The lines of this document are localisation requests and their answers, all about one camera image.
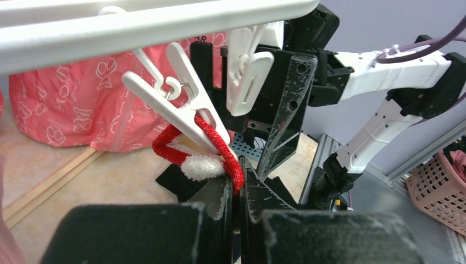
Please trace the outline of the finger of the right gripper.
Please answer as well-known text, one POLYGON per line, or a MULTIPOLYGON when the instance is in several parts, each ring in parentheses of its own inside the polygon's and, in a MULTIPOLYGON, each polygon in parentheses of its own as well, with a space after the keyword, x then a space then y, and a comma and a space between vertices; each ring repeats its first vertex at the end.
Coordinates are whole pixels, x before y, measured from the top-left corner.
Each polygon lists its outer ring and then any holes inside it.
POLYGON ((256 121, 267 126, 267 142, 257 165, 257 176, 269 173, 296 153, 310 88, 317 68, 315 55, 277 51, 262 89, 256 121))

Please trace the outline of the red white-trimmed sock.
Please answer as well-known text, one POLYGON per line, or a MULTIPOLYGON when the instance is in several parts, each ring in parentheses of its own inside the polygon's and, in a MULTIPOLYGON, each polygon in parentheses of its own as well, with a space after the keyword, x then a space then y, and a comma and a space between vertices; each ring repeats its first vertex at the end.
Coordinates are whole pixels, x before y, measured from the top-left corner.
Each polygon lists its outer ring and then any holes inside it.
POLYGON ((245 182, 245 176, 238 157, 227 143, 205 120, 196 116, 194 122, 219 151, 219 154, 202 153, 180 142, 182 132, 170 124, 152 142, 152 150, 158 156, 180 167, 191 180, 201 181, 216 178, 225 173, 232 182, 233 194, 238 195, 245 182))

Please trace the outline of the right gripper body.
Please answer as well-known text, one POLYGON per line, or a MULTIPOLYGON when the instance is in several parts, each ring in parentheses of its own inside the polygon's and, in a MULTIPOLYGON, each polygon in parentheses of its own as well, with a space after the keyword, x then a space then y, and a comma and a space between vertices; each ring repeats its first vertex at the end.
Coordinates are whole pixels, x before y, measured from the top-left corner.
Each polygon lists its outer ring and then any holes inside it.
POLYGON ((301 18, 285 21, 283 49, 275 44, 257 47, 257 52, 272 54, 274 62, 252 110, 238 117, 226 107, 227 47, 220 49, 221 69, 217 69, 213 44, 193 42, 191 63, 224 126, 236 133, 253 122, 271 127, 281 101, 286 109, 299 110, 295 117, 303 117, 307 106, 337 104, 353 72, 337 61, 335 52, 324 49, 339 25, 340 18, 322 4, 301 18))

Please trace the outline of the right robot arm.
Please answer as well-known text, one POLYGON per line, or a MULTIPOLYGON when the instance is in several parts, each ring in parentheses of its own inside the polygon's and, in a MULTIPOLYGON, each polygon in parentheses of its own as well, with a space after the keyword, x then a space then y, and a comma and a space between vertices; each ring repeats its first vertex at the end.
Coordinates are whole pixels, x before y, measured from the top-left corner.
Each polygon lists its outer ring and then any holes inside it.
POLYGON ((323 175, 305 185, 302 205, 308 209, 331 209, 398 134, 453 107, 465 83, 465 58, 440 52, 459 39, 464 20, 445 37, 419 36, 409 46, 366 53, 325 49, 339 23, 335 14, 318 5, 285 23, 282 48, 259 45, 258 51, 275 60, 252 110, 238 117, 226 108, 226 88, 213 86, 213 45, 204 37, 191 45, 192 63, 224 125, 266 140, 257 168, 261 178, 294 153, 288 142, 297 139, 297 132, 289 130, 289 125, 302 124, 307 106, 335 105, 359 94, 386 91, 365 126, 325 160, 323 175))

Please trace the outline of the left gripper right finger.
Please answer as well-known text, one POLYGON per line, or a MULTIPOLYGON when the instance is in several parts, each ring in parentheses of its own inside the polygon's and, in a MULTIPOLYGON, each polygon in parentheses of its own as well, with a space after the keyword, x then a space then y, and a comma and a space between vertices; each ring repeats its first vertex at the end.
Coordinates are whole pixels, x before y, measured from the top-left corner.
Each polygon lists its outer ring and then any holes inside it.
POLYGON ((394 214, 297 210, 265 185, 246 157, 240 192, 243 263, 422 263, 394 214))

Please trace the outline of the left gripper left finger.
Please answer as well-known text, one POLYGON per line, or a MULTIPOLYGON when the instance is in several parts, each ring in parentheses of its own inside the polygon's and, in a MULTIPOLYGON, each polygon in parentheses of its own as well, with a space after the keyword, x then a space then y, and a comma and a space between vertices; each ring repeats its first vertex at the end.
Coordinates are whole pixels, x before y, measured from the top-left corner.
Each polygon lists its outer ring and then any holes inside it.
POLYGON ((59 223, 41 263, 231 263, 232 183, 186 203, 82 205, 59 223))

